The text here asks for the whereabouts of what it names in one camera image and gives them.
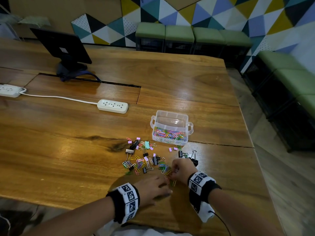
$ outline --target wooden floor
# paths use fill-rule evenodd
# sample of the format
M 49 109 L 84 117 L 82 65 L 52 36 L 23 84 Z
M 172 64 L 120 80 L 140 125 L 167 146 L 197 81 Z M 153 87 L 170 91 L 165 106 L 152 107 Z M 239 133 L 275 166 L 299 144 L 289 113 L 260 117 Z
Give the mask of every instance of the wooden floor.
M 315 153 L 287 153 L 239 72 L 228 72 L 286 235 L 315 235 Z M 9 199 L 0 199 L 1 210 L 32 211 L 33 220 L 43 213 L 44 221 L 65 212 Z

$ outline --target hand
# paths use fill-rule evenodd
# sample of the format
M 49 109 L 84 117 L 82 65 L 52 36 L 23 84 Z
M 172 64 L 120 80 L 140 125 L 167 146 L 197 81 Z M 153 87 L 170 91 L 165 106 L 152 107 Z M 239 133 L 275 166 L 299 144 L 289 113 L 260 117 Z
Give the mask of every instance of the hand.
M 134 184 L 140 195 L 140 207 L 147 205 L 155 205 L 153 200 L 157 196 L 163 196 L 167 194 L 172 194 L 168 188 L 168 185 L 160 187 L 160 185 L 166 184 L 167 180 L 162 176 L 154 176 Z
M 172 180 L 179 180 L 187 185 L 188 177 L 192 173 L 196 173 L 198 170 L 194 163 L 189 158 L 175 159 L 172 163 Z

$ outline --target green cushion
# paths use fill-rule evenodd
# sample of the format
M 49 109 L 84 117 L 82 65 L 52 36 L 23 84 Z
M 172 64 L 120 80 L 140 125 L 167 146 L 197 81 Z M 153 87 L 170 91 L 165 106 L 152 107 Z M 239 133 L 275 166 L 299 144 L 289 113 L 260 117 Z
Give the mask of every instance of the green cushion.
M 259 58 L 267 65 L 271 72 L 275 71 L 276 69 L 305 70 L 305 67 L 289 54 L 260 51 L 257 56 L 259 56 Z
M 168 25 L 165 27 L 165 40 L 194 42 L 195 37 L 190 26 Z
M 277 69 L 274 75 L 295 97 L 315 94 L 315 75 L 306 70 Z
M 136 36 L 145 38 L 164 39 L 165 25 L 161 23 L 140 22 L 136 30 Z
M 301 95 L 297 98 L 297 101 L 315 118 L 315 95 Z
M 197 43 L 211 43 L 225 45 L 225 40 L 219 30 L 195 27 L 193 30 Z
M 219 30 L 227 45 L 251 47 L 253 43 L 250 38 L 242 31 Z

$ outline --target container handle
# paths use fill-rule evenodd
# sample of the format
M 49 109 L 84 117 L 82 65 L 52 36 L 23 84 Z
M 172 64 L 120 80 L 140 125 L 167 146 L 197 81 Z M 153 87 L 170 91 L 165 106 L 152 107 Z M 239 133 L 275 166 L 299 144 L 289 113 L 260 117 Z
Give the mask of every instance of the container handle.
M 188 126 L 191 126 L 191 130 L 188 131 L 188 135 L 191 135 L 194 132 L 194 125 L 192 124 L 192 122 L 189 122 Z
M 151 122 L 150 122 L 150 125 L 151 125 L 151 127 L 152 127 L 152 129 L 153 129 L 153 128 L 154 128 L 154 124 L 152 123 L 152 120 L 155 121 L 155 116 L 152 116 L 152 117 L 151 117 Z

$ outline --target clear plastic box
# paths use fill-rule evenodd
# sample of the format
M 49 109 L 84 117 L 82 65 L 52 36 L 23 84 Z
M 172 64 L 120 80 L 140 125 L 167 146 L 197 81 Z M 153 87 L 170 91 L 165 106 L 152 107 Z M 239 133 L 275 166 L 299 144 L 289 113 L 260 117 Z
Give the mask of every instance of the clear plastic box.
M 150 125 L 153 129 L 152 139 L 157 142 L 169 143 L 173 145 L 184 146 L 188 142 L 188 136 L 194 132 L 193 124 L 188 122 L 188 116 L 186 114 L 172 113 L 167 111 L 158 110 L 156 116 L 151 117 Z M 175 134 L 179 134 L 180 137 L 176 137 L 173 132 L 169 133 L 168 137 L 164 134 L 166 131 L 175 131 Z

